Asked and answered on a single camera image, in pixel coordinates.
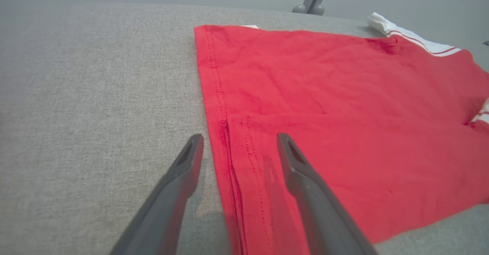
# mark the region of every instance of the white tag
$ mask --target white tag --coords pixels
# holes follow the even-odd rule
[[[255,25],[241,25],[241,27],[247,27],[247,28],[252,28],[252,29],[257,29],[258,28]]]

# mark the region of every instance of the gray tablecloth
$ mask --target gray tablecloth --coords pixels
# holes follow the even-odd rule
[[[206,146],[178,254],[227,254],[193,27],[373,37],[364,22],[205,6],[52,6],[0,22],[0,253],[106,254],[187,138]],[[377,245],[487,254],[489,206]]]

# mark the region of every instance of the red t-shirt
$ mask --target red t-shirt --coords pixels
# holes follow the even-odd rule
[[[489,133],[469,124],[489,97],[489,74],[467,50],[433,52],[388,30],[364,39],[194,29],[233,254],[309,254],[283,181],[281,132],[373,243],[489,198]]]

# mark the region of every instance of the red stripe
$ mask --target red stripe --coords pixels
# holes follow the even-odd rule
[[[425,44],[424,44],[422,41],[420,41],[420,40],[418,40],[418,39],[416,39],[416,38],[413,38],[413,37],[409,37],[409,36],[407,36],[407,35],[404,35],[402,32],[397,31],[397,30],[391,30],[391,31],[390,31],[390,32],[388,32],[387,34],[391,34],[391,32],[397,32],[398,34],[401,34],[403,37],[405,37],[405,38],[407,38],[407,39],[411,39],[411,40],[418,41],[418,42],[419,42],[419,43],[421,43],[421,45],[423,45],[423,47],[424,47],[424,48],[426,48],[426,50],[428,50],[428,52],[429,52],[429,53],[431,53],[431,54],[442,54],[442,53],[449,52],[449,51],[451,51],[452,49],[455,49],[455,48],[456,48],[456,47],[451,47],[451,48],[449,48],[449,49],[447,49],[447,50],[445,50],[445,51],[441,51],[441,52],[431,52],[431,51],[430,51],[430,50],[429,50],[429,49],[426,47],[426,45],[425,45]]]

